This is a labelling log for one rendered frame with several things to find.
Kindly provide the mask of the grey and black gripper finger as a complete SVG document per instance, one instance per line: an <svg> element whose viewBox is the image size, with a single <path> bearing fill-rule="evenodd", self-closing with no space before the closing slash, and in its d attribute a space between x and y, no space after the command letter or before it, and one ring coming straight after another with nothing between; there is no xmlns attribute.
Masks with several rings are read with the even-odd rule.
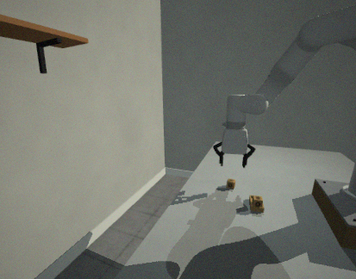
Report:
<svg viewBox="0 0 356 279"><path fill-rule="evenodd" d="M253 154L253 152L255 151L255 148L253 146L250 146L249 144L247 144L247 147L250 149L250 152L243 154L243 161L242 161L242 166L243 168L245 168L245 165L247 165L247 159Z"/></svg>
<svg viewBox="0 0 356 279"><path fill-rule="evenodd" d="M217 155L220 157L219 164L221 164L221 166L222 166L222 164L223 164L223 155L224 155L225 153L219 152L218 149L217 149L217 148L218 148L219 146L221 146L221 145L222 145L222 143L220 142L220 143L214 145L213 148L214 148L215 152L217 153Z"/></svg>

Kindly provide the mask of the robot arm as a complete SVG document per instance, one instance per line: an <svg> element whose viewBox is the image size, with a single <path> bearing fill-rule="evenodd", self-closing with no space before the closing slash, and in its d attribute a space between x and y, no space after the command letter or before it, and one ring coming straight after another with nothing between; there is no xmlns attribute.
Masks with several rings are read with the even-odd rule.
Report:
<svg viewBox="0 0 356 279"><path fill-rule="evenodd" d="M305 22L254 95L228 96L227 120L222 125L228 129L245 129L246 114L264 113L322 46L338 42L356 51L356 5ZM356 201L356 161L350 183L342 188L342 192Z"/></svg>

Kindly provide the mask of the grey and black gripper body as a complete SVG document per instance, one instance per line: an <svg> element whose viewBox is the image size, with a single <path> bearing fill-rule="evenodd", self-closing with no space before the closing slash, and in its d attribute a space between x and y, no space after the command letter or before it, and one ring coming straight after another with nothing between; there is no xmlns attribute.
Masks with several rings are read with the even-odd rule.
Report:
<svg viewBox="0 0 356 279"><path fill-rule="evenodd" d="M247 130L224 128L222 136L222 152L227 154L247 153Z"/></svg>

